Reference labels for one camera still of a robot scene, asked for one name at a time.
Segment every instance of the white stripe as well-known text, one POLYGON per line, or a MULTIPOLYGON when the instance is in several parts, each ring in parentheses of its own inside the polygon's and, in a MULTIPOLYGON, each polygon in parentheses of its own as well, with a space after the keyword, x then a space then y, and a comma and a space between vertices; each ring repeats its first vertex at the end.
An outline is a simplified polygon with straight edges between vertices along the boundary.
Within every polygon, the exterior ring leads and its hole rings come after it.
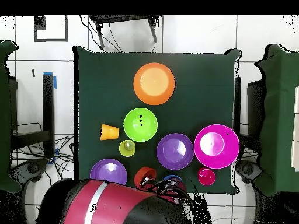
POLYGON ((93 195, 91 202, 89 203, 86 215, 85 215, 84 224, 91 224, 92 216, 93 216, 93 213, 95 212, 95 206, 97 205, 98 200, 99 200, 100 196, 102 195, 102 192, 104 191, 106 186, 108 186, 108 184, 106 182, 103 182, 99 186, 99 188, 96 190, 95 194, 93 195))

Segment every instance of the red cup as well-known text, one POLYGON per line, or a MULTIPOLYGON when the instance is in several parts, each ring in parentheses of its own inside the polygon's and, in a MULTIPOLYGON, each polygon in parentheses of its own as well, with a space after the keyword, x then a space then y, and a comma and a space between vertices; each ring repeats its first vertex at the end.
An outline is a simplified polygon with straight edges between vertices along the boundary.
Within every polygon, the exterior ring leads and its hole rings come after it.
POLYGON ((202 167, 199 169, 199 182, 204 186, 211 186, 216 180, 216 175, 211 169, 202 167))

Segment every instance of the orange cup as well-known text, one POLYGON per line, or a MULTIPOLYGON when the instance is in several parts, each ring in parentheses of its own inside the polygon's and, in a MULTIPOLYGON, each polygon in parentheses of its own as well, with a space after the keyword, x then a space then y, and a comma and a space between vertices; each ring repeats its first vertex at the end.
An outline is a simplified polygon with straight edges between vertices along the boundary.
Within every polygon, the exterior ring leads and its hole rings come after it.
POLYGON ((102 124, 100 140, 111 140, 119 137, 119 129, 113 126, 102 124))

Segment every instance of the pink bowl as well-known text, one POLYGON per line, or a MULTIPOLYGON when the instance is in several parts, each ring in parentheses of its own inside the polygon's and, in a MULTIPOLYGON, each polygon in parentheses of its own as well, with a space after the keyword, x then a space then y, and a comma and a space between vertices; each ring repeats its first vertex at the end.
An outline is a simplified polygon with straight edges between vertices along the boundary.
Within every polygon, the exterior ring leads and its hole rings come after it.
POLYGON ((216 175, 211 169, 202 167, 199 170, 199 182, 204 186, 211 186, 216 180, 216 175))
POLYGON ((213 124, 203 128, 194 141, 194 152, 201 164, 211 169, 231 165, 239 154, 239 139, 225 125, 213 124))

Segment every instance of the white tile floor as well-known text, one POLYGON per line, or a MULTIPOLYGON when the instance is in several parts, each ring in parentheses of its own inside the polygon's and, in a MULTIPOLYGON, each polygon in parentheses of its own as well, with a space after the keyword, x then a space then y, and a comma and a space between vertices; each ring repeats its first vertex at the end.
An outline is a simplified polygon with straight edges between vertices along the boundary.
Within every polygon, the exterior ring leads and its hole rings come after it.
MULTIPOLYGON (((82 16, 88 25, 88 17, 82 16)), ((158 42, 155 52, 161 53, 225 53, 238 48, 243 54, 239 64, 242 78, 241 122, 248 123, 248 100, 246 88, 249 82, 262 78, 254 62, 261 60, 265 47, 280 43, 292 51, 299 50, 298 15, 164 15, 156 27, 158 42)), ((64 33, 62 16, 46 16, 46 30, 38 30, 39 39, 61 38, 64 33)), ((121 49, 126 51, 152 51, 154 41, 147 20, 112 23, 110 28, 121 49)), ((103 35, 115 44, 109 25, 103 25, 103 35)), ((99 43, 98 35, 92 30, 99 43)), ((84 46, 99 51, 90 32, 81 23, 79 16, 68 16, 68 42, 34 42, 33 16, 0 16, 0 40, 12 40, 19 46, 7 61, 9 72, 19 81, 18 124, 39 122, 41 117, 41 77, 43 72, 52 72, 57 77, 55 95, 55 138, 73 134, 73 53, 72 46, 84 46)), ((106 51, 116 49, 104 40, 106 51)), ((38 130, 38 126, 25 126, 19 131, 38 130)), ((246 125, 241 126, 246 134, 246 125)), ((51 182, 57 181, 53 165, 47 165, 51 182)), ((73 177, 73 172, 64 172, 64 177, 73 177)), ((213 224, 252 224, 255 213, 253 188, 244 184, 236 174, 237 195, 206 195, 213 224)), ((30 183, 26 194, 26 212, 29 224, 34 224, 44 193, 50 186, 44 174, 37 183, 30 183)))

